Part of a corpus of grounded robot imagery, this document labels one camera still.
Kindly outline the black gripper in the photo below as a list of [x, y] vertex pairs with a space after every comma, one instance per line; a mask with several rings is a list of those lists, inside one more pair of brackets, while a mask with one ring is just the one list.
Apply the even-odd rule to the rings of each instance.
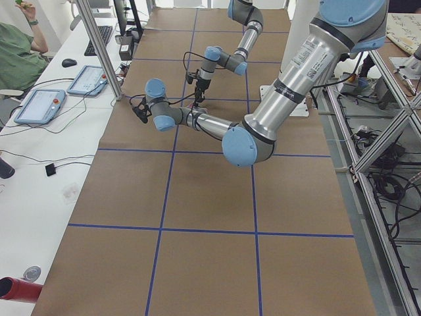
[[146, 97], [143, 97], [138, 105], [132, 105], [132, 111], [144, 124], [148, 123], [148, 118], [152, 115], [151, 110], [147, 104]]
[[187, 71], [186, 82], [192, 84], [194, 80], [196, 80], [194, 107], [197, 107], [199, 103], [202, 103], [205, 100], [204, 92], [211, 84], [211, 74], [202, 68], [197, 69], [196, 72]]

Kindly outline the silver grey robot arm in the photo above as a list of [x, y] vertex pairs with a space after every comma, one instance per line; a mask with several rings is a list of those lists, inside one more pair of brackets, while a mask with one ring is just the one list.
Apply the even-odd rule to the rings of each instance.
[[245, 74], [248, 56], [263, 31], [263, 15], [252, 1], [230, 1], [228, 17], [245, 27], [242, 38], [233, 53], [227, 53], [219, 46], [208, 46], [200, 67], [195, 72], [186, 72], [187, 83], [195, 84], [194, 101], [191, 105], [193, 108], [205, 100], [205, 92], [217, 67], [239, 76]]
[[341, 55], [384, 44], [388, 6], [387, 1], [321, 1], [308, 37], [259, 106], [242, 121], [231, 122], [209, 115], [199, 104], [217, 68], [245, 73], [250, 50], [264, 26], [261, 11], [251, 1], [231, 1], [228, 16], [244, 25], [245, 32], [234, 53], [209, 46], [201, 67], [186, 73], [186, 81], [195, 84], [193, 105], [175, 106], [166, 97], [164, 82], [154, 78], [146, 83], [145, 97], [134, 113], [142, 122], [152, 120], [161, 132], [185, 125], [219, 139], [225, 158], [237, 167], [265, 161], [274, 152], [280, 126]]

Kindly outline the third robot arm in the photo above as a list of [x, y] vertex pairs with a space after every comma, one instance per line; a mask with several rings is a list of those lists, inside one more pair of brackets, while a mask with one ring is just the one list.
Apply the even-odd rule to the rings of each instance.
[[392, 65], [410, 93], [415, 96], [417, 94], [418, 85], [412, 83], [413, 80], [420, 82], [420, 46], [410, 57], [390, 57]]

